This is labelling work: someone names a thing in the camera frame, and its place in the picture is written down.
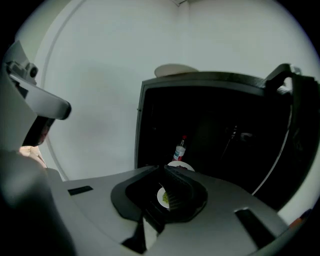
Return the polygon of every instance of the open cabinet door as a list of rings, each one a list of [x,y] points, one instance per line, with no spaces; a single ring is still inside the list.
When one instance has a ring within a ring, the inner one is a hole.
[[[299,69],[281,64],[265,79],[266,92],[274,94],[286,78],[292,79],[292,115],[286,143],[253,193],[275,210],[280,210],[304,181],[320,138],[319,84],[313,77],[302,76]]]

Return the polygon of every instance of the gray surface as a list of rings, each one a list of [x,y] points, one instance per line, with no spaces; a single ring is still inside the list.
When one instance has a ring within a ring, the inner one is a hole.
[[[47,176],[57,210],[72,236],[79,256],[132,256],[139,255],[112,239],[116,226],[110,227],[109,235],[101,232],[90,219],[86,218],[69,195],[66,184],[59,173],[47,169]]]
[[[99,230],[105,234],[111,233],[112,239],[122,243],[134,234],[137,223],[123,219],[118,214],[111,202],[111,190],[118,183],[130,179],[147,169],[149,167],[105,177],[65,181],[63,184],[67,190],[83,186],[92,187],[93,190],[73,195],[71,199]]]
[[[87,225],[91,224],[90,229],[100,232],[101,236],[109,236],[118,244],[132,236],[136,225],[118,215],[111,203],[111,190],[119,182],[147,169],[148,167],[144,167],[106,177],[66,181],[60,189],[66,192],[67,189],[91,186],[92,191],[69,196],[68,200],[71,199],[82,211],[82,218],[85,218]],[[180,172],[206,187],[207,205],[190,222],[167,224],[146,255],[195,255],[201,252],[202,256],[239,256],[254,253],[256,245],[234,214],[234,211],[247,207],[276,237],[287,229],[287,225],[275,211],[242,188],[188,170]]]
[[[192,171],[180,171],[208,191],[205,208],[190,222],[167,224],[146,255],[248,255],[258,248],[234,214],[248,207],[276,237],[287,229],[277,213],[242,188]]]

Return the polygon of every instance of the black holder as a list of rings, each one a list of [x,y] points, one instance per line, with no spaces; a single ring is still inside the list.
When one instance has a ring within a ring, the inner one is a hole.
[[[158,233],[167,223],[192,220],[207,203],[207,190],[197,181],[183,175],[177,167],[154,166],[111,191],[111,201],[125,219],[139,222],[143,216]],[[158,190],[167,193],[169,209],[159,204]]]

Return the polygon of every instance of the white wall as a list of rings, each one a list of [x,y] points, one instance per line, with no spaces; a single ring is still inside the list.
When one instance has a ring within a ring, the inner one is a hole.
[[[166,63],[258,77],[292,63],[320,79],[309,39],[271,0],[199,0],[180,7],[170,0],[87,0],[58,36],[41,84],[72,105],[69,119],[56,121],[49,133],[68,179],[134,167],[141,81]],[[316,163],[299,197],[280,211],[288,223],[320,193],[320,158]]]
[[[70,180],[134,168],[141,82],[177,61],[177,13],[169,0],[87,0],[64,27],[44,89],[72,106],[49,133]]]
[[[25,21],[15,35],[30,62],[34,62],[42,39],[51,23],[71,0],[46,0]]]

